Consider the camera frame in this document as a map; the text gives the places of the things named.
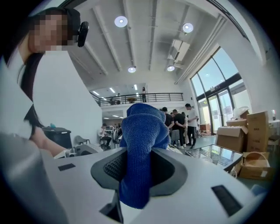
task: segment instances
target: doorway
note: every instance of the doorway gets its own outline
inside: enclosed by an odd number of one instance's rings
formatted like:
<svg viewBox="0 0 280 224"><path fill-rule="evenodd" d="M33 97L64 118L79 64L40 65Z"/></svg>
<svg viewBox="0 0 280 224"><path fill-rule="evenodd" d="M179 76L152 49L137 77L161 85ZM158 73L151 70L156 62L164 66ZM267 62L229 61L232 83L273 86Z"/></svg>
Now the doorway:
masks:
<svg viewBox="0 0 280 224"><path fill-rule="evenodd" d="M209 102L211 133L216 134L219 127L226 126L233 117L233 101L228 89L207 97Z"/></svg>

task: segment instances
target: air conditioner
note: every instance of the air conditioner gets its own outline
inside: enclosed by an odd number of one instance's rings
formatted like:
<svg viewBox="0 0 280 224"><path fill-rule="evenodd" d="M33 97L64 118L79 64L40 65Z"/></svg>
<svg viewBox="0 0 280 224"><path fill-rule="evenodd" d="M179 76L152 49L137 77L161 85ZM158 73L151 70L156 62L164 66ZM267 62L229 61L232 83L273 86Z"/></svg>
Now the air conditioner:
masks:
<svg viewBox="0 0 280 224"><path fill-rule="evenodd" d="M174 39L171 45L170 54L168 59L173 60L175 63L182 61L189 49L189 44L182 40Z"/></svg>

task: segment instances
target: dark pants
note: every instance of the dark pants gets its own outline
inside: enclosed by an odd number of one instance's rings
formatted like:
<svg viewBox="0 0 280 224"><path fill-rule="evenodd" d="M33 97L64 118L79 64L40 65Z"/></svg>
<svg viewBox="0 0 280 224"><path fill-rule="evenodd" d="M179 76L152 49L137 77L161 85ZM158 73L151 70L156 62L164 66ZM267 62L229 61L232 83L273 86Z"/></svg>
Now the dark pants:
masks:
<svg viewBox="0 0 280 224"><path fill-rule="evenodd" d="M189 143L192 143L192 145L195 145L196 143L196 127L191 127L188 126L188 138L189 138Z"/></svg>
<svg viewBox="0 0 280 224"><path fill-rule="evenodd" d="M102 137L101 138L101 140L105 140L105 141L107 141L107 145L110 145L110 141L111 141L111 137L109 137L109 136L104 136L104 137Z"/></svg>
<svg viewBox="0 0 280 224"><path fill-rule="evenodd" d="M186 139L184 137L184 132L185 132L185 128L180 128L179 129L179 136L180 136L180 145L183 146L183 144L186 143Z"/></svg>
<svg viewBox="0 0 280 224"><path fill-rule="evenodd" d="M147 103L147 101L146 101L146 94L142 94L142 102L143 103Z"/></svg>

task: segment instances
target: glass table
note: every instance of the glass table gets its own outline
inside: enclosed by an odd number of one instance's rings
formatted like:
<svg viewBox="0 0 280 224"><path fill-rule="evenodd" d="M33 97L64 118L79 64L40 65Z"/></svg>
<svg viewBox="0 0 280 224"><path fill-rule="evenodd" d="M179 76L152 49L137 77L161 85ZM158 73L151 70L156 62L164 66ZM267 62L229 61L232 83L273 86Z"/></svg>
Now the glass table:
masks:
<svg viewBox="0 0 280 224"><path fill-rule="evenodd" d="M185 155L209 160L213 163L217 161L217 166L228 172L230 172L231 169L242 159L242 153L217 145L209 145L202 148L186 150Z"/></svg>

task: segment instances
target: blue towel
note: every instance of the blue towel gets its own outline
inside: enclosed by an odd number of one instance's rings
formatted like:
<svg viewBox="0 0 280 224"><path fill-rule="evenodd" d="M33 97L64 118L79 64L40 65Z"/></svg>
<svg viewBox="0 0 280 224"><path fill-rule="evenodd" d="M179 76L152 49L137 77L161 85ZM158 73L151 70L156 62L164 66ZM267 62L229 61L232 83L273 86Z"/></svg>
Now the blue towel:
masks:
<svg viewBox="0 0 280 224"><path fill-rule="evenodd" d="M165 114L147 104L136 103L122 121L120 147L127 147L127 170L120 183L120 200L133 208L143 209L149 201L152 186L152 147L166 149L169 130Z"/></svg>

